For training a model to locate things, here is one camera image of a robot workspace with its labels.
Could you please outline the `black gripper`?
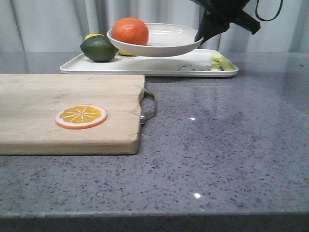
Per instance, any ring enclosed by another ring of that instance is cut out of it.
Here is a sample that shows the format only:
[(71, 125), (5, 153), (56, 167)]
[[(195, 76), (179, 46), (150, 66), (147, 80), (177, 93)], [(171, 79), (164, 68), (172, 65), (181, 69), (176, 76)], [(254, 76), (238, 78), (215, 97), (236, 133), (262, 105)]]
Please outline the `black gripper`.
[(201, 44), (226, 32), (231, 23), (236, 24), (252, 34), (261, 28), (260, 23), (247, 14), (243, 8), (247, 0), (196, 0), (195, 3), (204, 7), (204, 15), (195, 35), (195, 42)]

